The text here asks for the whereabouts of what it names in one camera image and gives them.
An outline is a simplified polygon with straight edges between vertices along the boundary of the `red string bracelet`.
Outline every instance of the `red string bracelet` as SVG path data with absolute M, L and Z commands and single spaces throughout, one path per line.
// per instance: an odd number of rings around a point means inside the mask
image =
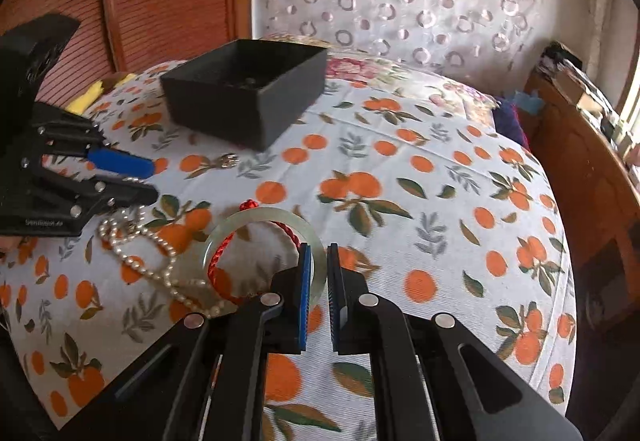
M 247 199 L 245 202 L 240 204 L 240 211 L 249 210 L 250 208 L 257 208 L 257 207 L 258 207 L 257 202 L 255 202 L 253 199 Z M 276 223 L 273 220 L 272 220 L 272 223 L 283 229 L 283 231 L 291 239 L 291 242 L 293 242 L 293 244 L 296 246 L 296 249 L 300 247 L 300 239 L 293 233 L 291 228 L 289 228 L 287 225 L 283 223 Z M 218 246 L 218 249 L 213 254 L 213 257 L 211 257 L 211 260 L 209 261 L 209 267 L 207 267 L 207 278 L 209 278 L 209 281 L 211 282 L 213 289 L 215 289 L 217 293 L 221 297 L 223 297 L 223 299 L 229 300 L 229 302 L 232 302 L 236 305 L 240 305 L 246 300 L 246 297 L 233 296 L 231 294 L 230 281 L 226 277 L 225 278 L 219 277 L 220 271 L 218 271 L 218 261 L 220 260 L 222 253 L 225 251 L 226 246 L 229 245 L 229 243 L 231 242 L 235 234 L 236 234 L 235 231 L 229 234 L 229 236 L 226 237 L 224 241 L 222 241 L 222 244 Z

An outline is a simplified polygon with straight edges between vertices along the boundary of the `pearl necklace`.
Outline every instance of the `pearl necklace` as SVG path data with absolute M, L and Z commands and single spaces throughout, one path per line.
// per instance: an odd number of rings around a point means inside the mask
M 140 182 L 137 178 L 125 178 L 124 180 Z M 122 263 L 128 265 L 137 273 L 140 273 L 143 277 L 162 284 L 162 286 L 169 291 L 169 295 L 172 298 L 178 300 L 178 302 L 182 302 L 191 311 L 202 313 L 207 318 L 218 316 L 224 305 L 222 299 L 213 304 L 210 308 L 202 309 L 196 304 L 196 302 L 178 291 L 177 288 L 180 287 L 210 287 L 210 283 L 209 280 L 198 278 L 193 278 L 186 282 L 181 282 L 172 278 L 172 271 L 174 270 L 175 259 L 177 258 L 175 248 L 160 237 L 155 231 L 150 230 L 143 224 L 145 219 L 143 208 L 144 206 L 139 206 L 136 209 L 134 218 L 127 214 L 127 210 L 125 208 L 121 209 L 116 214 L 105 218 L 98 227 L 98 234 L 100 235 L 100 238 L 109 243 L 111 251 L 116 254 Z M 139 235 L 143 235 L 150 241 L 155 242 L 166 252 L 169 262 L 162 271 L 151 271 L 122 251 L 122 244 L 132 241 Z

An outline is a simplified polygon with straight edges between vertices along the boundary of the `orange fruit print tablecloth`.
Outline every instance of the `orange fruit print tablecloth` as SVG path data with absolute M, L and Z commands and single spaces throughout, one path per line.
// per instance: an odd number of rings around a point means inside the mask
M 575 358 L 575 296 L 554 195 L 538 161 L 494 129 L 424 99 L 362 81 L 326 90 L 263 153 L 174 125 L 149 69 L 87 112 L 109 141 L 155 161 L 161 198 L 146 222 L 180 253 L 180 278 L 202 275 L 204 241 L 247 199 L 305 218 L 347 269 L 405 312 L 455 315 L 564 413 Z M 234 152 L 240 164 L 215 168 Z M 84 160 L 49 158 L 68 176 Z M 186 309 L 120 265 L 94 218 L 78 238 L 30 239 L 0 264 L 0 302 L 36 395 L 58 427 L 179 321 Z M 166 259 L 136 239 L 130 255 Z M 219 267 L 233 294 L 263 291 L 297 253 L 268 223 L 238 233 Z M 194 293 L 203 303 L 210 290 Z M 234 309 L 228 304 L 226 311 Z M 375 437 L 365 356 L 332 353 L 326 294 L 310 310 L 306 353 L 268 365 L 264 438 Z

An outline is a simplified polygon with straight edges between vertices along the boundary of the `blue gripper pad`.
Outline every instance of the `blue gripper pad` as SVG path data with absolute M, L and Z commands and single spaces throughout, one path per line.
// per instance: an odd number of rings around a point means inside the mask
M 154 162 L 150 159 L 134 156 L 113 148 L 90 150 L 87 159 L 96 168 L 108 170 L 124 176 L 147 179 L 154 174 Z
M 306 334 L 309 316 L 309 286 L 311 284 L 311 248 L 308 244 L 300 244 L 298 251 L 298 268 L 300 270 L 300 307 L 298 308 L 298 338 L 300 350 L 306 350 Z

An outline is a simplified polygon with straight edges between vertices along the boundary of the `black box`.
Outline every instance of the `black box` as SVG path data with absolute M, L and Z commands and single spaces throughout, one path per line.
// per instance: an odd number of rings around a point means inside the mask
M 265 150 L 324 91 L 327 50 L 235 40 L 161 76 L 172 119 Z

